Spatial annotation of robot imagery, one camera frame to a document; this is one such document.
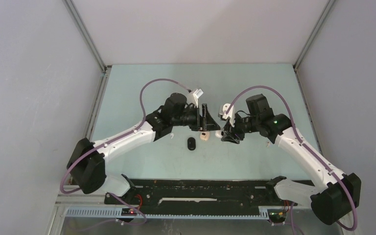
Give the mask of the white earbud charging case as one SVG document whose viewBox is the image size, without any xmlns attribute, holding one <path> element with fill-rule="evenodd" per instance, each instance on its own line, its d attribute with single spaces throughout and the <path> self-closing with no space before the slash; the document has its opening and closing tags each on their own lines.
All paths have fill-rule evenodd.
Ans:
<svg viewBox="0 0 376 235">
<path fill-rule="evenodd" d="M 225 135 L 224 131 L 222 130 L 219 130 L 219 131 L 215 131 L 215 136 L 219 139 L 223 138 Z"/>
</svg>

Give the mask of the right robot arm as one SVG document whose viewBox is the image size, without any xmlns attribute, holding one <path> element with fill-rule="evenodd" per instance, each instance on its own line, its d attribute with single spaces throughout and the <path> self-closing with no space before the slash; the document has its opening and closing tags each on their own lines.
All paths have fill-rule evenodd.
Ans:
<svg viewBox="0 0 376 235">
<path fill-rule="evenodd" d="M 285 114 L 275 115 L 267 98 L 254 95 L 246 99 L 249 114 L 242 117 L 234 105 L 221 106 L 219 117 L 226 121 L 217 133 L 222 141 L 239 144 L 248 133 L 259 133 L 283 149 L 310 177 L 313 185 L 294 182 L 278 176 L 266 184 L 265 198 L 272 205 L 282 200 L 291 201 L 312 209 L 326 225 L 332 225 L 359 206 L 361 179 L 346 174 L 311 146 Z"/>
</svg>

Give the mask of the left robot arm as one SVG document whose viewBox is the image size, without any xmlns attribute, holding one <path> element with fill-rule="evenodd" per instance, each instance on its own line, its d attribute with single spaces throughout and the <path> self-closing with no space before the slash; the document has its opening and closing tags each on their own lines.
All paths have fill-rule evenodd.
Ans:
<svg viewBox="0 0 376 235">
<path fill-rule="evenodd" d="M 124 204 L 133 202 L 132 182 L 124 174 L 109 176 L 106 166 L 124 153 L 170 134 L 175 126 L 187 126 L 194 132 L 219 131 L 220 126 L 209 114 L 207 105 L 198 102 L 202 94 L 201 89 L 187 95 L 173 93 L 164 105 L 130 129 L 104 140 L 81 139 L 67 164 L 68 174 L 84 194 L 102 190 L 115 194 Z"/>
</svg>

